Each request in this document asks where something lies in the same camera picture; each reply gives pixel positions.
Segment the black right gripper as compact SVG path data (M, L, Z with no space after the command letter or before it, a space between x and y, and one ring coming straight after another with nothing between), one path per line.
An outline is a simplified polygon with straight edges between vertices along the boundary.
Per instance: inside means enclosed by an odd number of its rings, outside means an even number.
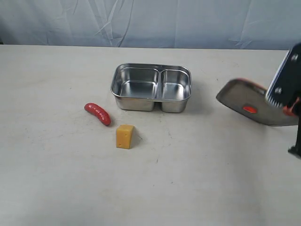
M296 135L296 143L288 152L292 155L301 154L301 98L297 97L293 104L289 104L283 108L283 113L287 116L298 116L298 130Z

